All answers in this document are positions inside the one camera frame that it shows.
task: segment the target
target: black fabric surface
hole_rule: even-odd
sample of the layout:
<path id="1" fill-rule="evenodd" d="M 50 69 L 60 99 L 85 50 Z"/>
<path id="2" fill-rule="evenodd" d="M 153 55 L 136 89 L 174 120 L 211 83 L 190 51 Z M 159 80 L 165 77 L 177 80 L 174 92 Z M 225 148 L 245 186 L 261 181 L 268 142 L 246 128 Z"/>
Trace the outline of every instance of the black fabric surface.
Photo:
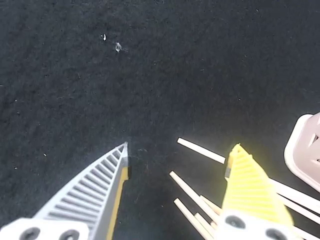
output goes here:
<path id="1" fill-rule="evenodd" d="M 224 167 L 178 137 L 224 156 L 242 143 L 320 199 L 283 158 L 298 117 L 320 111 L 319 1 L 6 0 L 0 22 L 0 226 L 124 141 L 132 178 L 114 239 L 201 239 L 169 172 L 220 205 Z"/>

